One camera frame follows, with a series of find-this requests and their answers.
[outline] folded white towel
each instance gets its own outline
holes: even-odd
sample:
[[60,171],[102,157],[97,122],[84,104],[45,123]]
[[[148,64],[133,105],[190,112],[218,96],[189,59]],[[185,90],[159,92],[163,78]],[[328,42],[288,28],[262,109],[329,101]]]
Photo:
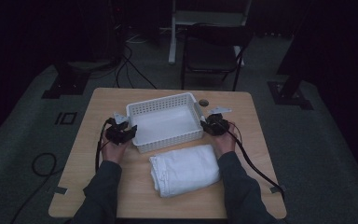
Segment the folded white towel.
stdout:
[[220,179],[211,145],[168,151],[149,160],[155,190],[163,198],[201,189]]

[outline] black cable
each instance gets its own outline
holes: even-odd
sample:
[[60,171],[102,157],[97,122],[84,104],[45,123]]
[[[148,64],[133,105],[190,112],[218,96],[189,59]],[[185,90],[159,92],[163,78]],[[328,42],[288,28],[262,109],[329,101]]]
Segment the black cable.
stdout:
[[110,122],[110,119],[107,119],[104,124],[103,127],[101,129],[101,134],[100,134],[100,140],[98,141],[98,145],[97,145],[97,151],[95,153],[95,173],[97,173],[98,169],[100,168],[100,154],[101,154],[101,149],[103,149],[104,146],[106,146],[106,144],[108,144],[109,142],[105,143],[102,147],[101,147],[101,143],[103,142],[103,133],[104,133],[104,129],[106,127],[106,124],[108,124]]
[[133,85],[132,85],[132,82],[131,82],[131,79],[130,79],[129,67],[127,65],[126,65],[126,73],[127,73],[127,80],[130,82],[130,85],[133,88]]
[[290,224],[290,223],[286,220],[286,218],[285,218],[285,217],[284,217],[282,220],[284,221],[284,223],[286,223],[286,224]]
[[[127,45],[125,46],[131,53],[132,55],[132,49],[130,47],[128,47]],[[154,89],[157,89],[157,87],[149,80],[147,79],[147,77],[145,77],[144,74],[142,74],[138,68],[130,61],[130,58],[126,58],[126,56],[123,56],[126,59],[126,62],[130,63],[130,65],[135,69],[135,71],[142,77],[144,78]]]
[[118,76],[120,75],[121,69],[123,69],[124,66],[127,67],[127,62],[129,61],[129,59],[132,57],[132,50],[130,48],[128,48],[130,50],[130,56],[128,58],[125,57],[125,55],[121,55],[123,58],[125,58],[126,60],[123,62],[123,64],[118,68],[118,71],[116,73],[116,78],[115,78],[115,82],[113,83],[113,87],[115,87],[116,83],[117,83],[117,87],[120,88],[120,85],[118,83]]
[[[224,127],[218,120],[216,120],[216,123],[217,123],[218,125],[220,125],[220,127],[222,127],[222,128],[225,129],[225,127]],[[265,180],[267,180],[272,186],[274,186],[275,188],[277,188],[278,191],[281,193],[282,198],[283,198],[283,200],[284,200],[284,190],[281,188],[281,186],[279,186],[277,183],[275,183],[274,181],[272,181],[271,179],[269,179],[266,175],[264,175],[263,173],[261,173],[261,171],[259,171],[259,170],[254,166],[254,164],[252,163],[252,161],[251,161],[251,159],[249,158],[248,154],[246,153],[245,149],[243,148],[242,142],[240,142],[240,140],[238,140],[238,138],[234,135],[234,133],[230,132],[229,130],[227,130],[227,133],[229,133],[229,134],[231,135],[231,137],[233,137],[233,138],[235,139],[235,142],[236,142],[237,145],[240,147],[240,150],[241,150],[241,152],[242,152],[242,155],[243,155],[243,157],[245,158],[246,162],[249,164],[249,166],[250,166],[256,173],[258,173],[261,177],[263,177]]]
[[[54,162],[53,165],[52,165],[52,167],[51,167],[51,169],[50,169],[50,171],[49,171],[47,174],[41,174],[41,173],[37,172],[36,169],[35,169],[35,164],[36,164],[37,160],[39,160],[39,158],[41,158],[41,157],[43,157],[43,156],[50,156],[50,157],[52,157],[52,158],[53,158],[53,162]],[[38,156],[36,156],[36,157],[34,158],[34,160],[33,160],[33,162],[32,162],[32,170],[33,170],[34,174],[36,174],[36,175],[38,175],[38,176],[43,176],[43,177],[45,177],[45,180],[43,181],[43,183],[42,183],[39,187],[37,187],[37,189],[25,200],[25,202],[24,202],[24,203],[21,205],[21,207],[17,210],[16,214],[15,214],[14,217],[11,219],[10,224],[13,224],[13,223],[16,221],[17,217],[19,216],[20,212],[21,212],[22,209],[25,207],[25,205],[33,199],[33,197],[36,195],[36,193],[37,193],[39,190],[42,189],[42,187],[48,182],[48,180],[51,178],[51,176],[52,176],[52,175],[56,175],[56,174],[58,174],[58,173],[60,173],[60,172],[63,171],[63,168],[61,168],[61,169],[58,170],[58,171],[54,171],[55,168],[56,168],[56,166],[57,166],[57,158],[56,158],[56,156],[55,156],[54,154],[52,154],[52,153],[49,153],[49,152],[41,153],[41,154],[39,154]]]
[[154,89],[157,89],[157,87],[149,79],[147,79],[147,77],[145,77],[145,75],[142,74],[138,70],[138,68],[136,68],[136,66],[129,59],[126,58],[126,56],[124,56],[124,58],[130,63],[130,65],[135,69],[135,71],[138,72],[139,75],[141,75],[144,80],[146,80]]
[[240,132],[240,129],[235,125],[235,123],[229,122],[230,124],[232,124],[238,131],[238,134],[240,135],[240,140],[241,140],[241,144],[242,144],[242,134]]

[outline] basket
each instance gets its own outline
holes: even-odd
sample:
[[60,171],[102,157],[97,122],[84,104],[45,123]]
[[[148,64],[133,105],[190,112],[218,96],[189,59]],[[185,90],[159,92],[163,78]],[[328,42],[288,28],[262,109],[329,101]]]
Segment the basket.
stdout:
[[130,126],[138,125],[133,144],[145,153],[200,139],[203,117],[190,92],[127,105]]

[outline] person's right hand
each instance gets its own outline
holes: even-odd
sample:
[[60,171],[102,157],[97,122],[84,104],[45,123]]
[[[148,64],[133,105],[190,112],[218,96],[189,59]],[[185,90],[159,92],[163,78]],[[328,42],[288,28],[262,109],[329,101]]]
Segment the person's right hand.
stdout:
[[[235,137],[237,135],[234,133],[234,124],[229,123],[228,131],[233,133]],[[230,151],[235,151],[235,139],[229,133],[224,133],[222,135],[213,136],[215,142],[215,150],[217,158],[220,158],[223,154]]]

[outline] table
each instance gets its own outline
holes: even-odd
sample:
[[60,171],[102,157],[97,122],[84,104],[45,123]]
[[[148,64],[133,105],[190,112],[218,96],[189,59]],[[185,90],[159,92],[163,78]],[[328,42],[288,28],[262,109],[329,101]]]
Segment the table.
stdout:
[[217,24],[245,25],[248,18],[252,0],[246,1],[246,7],[242,13],[234,12],[212,12],[212,11],[186,11],[176,10],[176,0],[172,0],[172,32],[169,64],[176,61],[176,25],[192,25],[196,22],[208,22]]
[[[99,88],[92,94],[58,185],[60,188],[67,189],[66,194],[54,194],[48,210],[49,214],[52,217],[72,217],[83,203],[85,197],[82,190],[94,176],[95,150],[101,128],[107,118],[113,116],[114,112],[126,115],[128,104],[183,92],[193,93],[196,100],[209,101],[209,106],[201,108],[204,115],[207,115],[206,110],[218,105],[231,108],[232,112],[224,114],[225,119],[234,121],[241,130],[243,145],[255,166],[270,179],[277,181],[252,96],[249,93]],[[139,153],[134,145],[130,145],[120,164],[123,172],[118,187],[117,217],[226,218],[222,181],[173,198],[160,198],[154,190],[150,174],[151,167],[148,160],[150,156],[172,149],[211,143],[210,136],[205,134],[199,140],[143,154]],[[281,194],[271,193],[270,183],[247,165],[239,148],[236,151],[248,175],[259,183],[262,200],[268,211],[276,218],[284,218],[286,209]]]

